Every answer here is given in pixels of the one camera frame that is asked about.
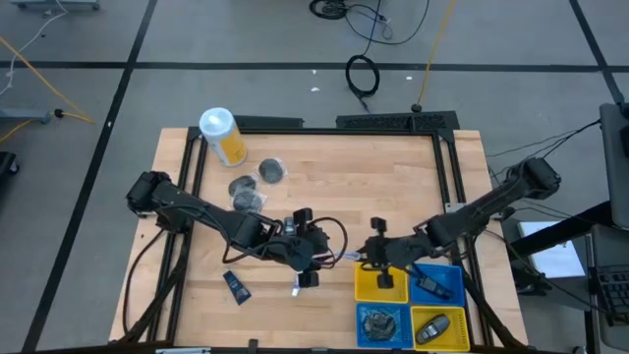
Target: yellow container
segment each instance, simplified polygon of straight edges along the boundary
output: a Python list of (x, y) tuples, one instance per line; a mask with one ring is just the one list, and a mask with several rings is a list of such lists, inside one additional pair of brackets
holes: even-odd
[(409, 276), (403, 270), (391, 267), (389, 274), (393, 276), (392, 289), (377, 287), (379, 271), (361, 269), (361, 264), (354, 263), (354, 297), (361, 302), (379, 302), (406, 304), (409, 302)]
[[(418, 344), (415, 340), (417, 332), (430, 320), (439, 315), (445, 315), (450, 320), (450, 326), (445, 332), (426, 344)], [(417, 351), (436, 352), (468, 352), (470, 351), (470, 338), (468, 325), (465, 321), (465, 310), (449, 306), (413, 306), (411, 307), (413, 321), (413, 342)]]

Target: wooden table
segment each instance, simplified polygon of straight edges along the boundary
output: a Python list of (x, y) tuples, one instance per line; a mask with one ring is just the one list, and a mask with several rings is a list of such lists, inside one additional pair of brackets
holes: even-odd
[[(177, 179), (187, 131), (162, 130), (153, 170), (165, 171)], [(468, 201), (472, 201), (491, 188), (481, 136), (477, 131), (456, 131), (455, 139), (465, 192)], [(254, 172), (263, 159), (279, 157), (289, 174), (276, 186), (260, 187), (268, 196), (262, 213), (282, 219), (296, 209), (311, 207), (314, 217), (334, 216), (348, 229), (350, 251), (360, 248), (374, 234), (370, 228), (372, 216), (385, 218), (387, 235), (396, 237), (408, 235), (412, 226), (442, 213), (429, 137), (245, 135), (245, 140), (249, 156), (239, 167), (223, 167), (212, 152), (208, 153), (201, 198), (229, 207), (228, 184), (236, 177)], [(447, 150), (442, 151), (445, 165), (449, 166)], [(193, 152), (188, 191), (192, 187), (195, 156), (197, 153)], [(449, 167), (446, 172), (453, 195)], [(152, 217), (140, 219), (130, 264), (157, 232), (154, 223)], [(330, 247), (339, 249), (342, 237), (337, 226), (322, 225), (330, 235)], [(489, 229), (500, 232), (496, 223)], [(144, 255), (136, 269), (130, 296), (130, 325), (154, 295), (164, 240), (162, 237)], [(176, 345), (246, 347), (250, 338), (257, 338), (260, 347), (356, 348), (352, 262), (343, 261), (333, 270), (322, 270), (320, 287), (303, 289), (298, 297), (292, 297), (293, 270), (273, 262), (244, 259), (229, 266), (253, 294), (245, 304), (238, 306), (222, 277), (228, 268), (220, 261), (224, 246), (216, 231), (195, 227)], [(526, 343), (504, 245), (484, 235), (478, 239), (477, 250), (487, 301), (514, 336)], [(230, 257), (237, 254), (232, 251)], [(446, 259), (422, 261), (448, 263)], [(123, 335), (122, 299), (123, 292), (111, 329), (112, 339)], [(170, 304), (167, 301), (162, 309), (158, 338), (164, 337), (164, 319), (167, 319)], [(470, 314), (475, 341), (482, 343), (473, 303)]]

